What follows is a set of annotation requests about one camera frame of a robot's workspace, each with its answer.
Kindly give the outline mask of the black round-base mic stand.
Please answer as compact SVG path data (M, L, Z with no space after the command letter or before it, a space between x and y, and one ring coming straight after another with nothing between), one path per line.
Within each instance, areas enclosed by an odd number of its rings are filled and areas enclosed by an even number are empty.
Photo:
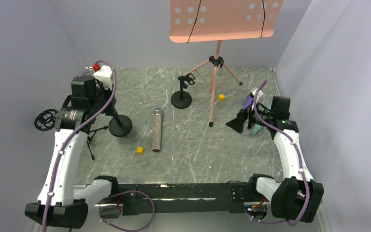
M117 110L114 109L112 119L108 124L110 134L115 137L125 137L130 134L132 128L131 119L126 115L119 115Z
M189 73L178 77L180 90L171 96L171 104L178 109L188 108L192 103L191 95L185 90L189 85L195 84L195 77Z

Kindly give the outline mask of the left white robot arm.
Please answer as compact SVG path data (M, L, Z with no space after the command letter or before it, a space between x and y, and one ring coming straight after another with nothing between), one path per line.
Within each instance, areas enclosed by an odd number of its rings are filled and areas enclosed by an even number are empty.
M25 215L42 231L79 229L93 206L118 193L113 176L101 175L83 189L74 188L78 162L96 118L105 114L112 118L112 126L122 127L115 109L116 81L112 74L103 79L77 76L71 82L71 94L56 113L54 151L44 186L37 201L25 207Z

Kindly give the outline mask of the purple microphone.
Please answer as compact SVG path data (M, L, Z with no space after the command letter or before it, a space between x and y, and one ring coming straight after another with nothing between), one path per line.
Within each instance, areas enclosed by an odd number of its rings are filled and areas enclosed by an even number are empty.
M251 95L247 96L246 97L246 101L245 101L245 104L244 104L244 109L245 110L252 110L253 108L253 102L254 102L254 99Z

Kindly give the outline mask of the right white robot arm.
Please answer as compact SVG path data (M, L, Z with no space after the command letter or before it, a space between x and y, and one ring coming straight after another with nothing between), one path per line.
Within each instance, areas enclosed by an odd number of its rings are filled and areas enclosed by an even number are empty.
M306 166L299 142L297 123L290 120L290 98L274 96L267 108L247 96L244 108L226 126L238 133L253 126L266 127L274 141L283 168L283 180L254 174L249 187L271 202L271 213L291 225L313 222L324 194L321 183L314 180Z

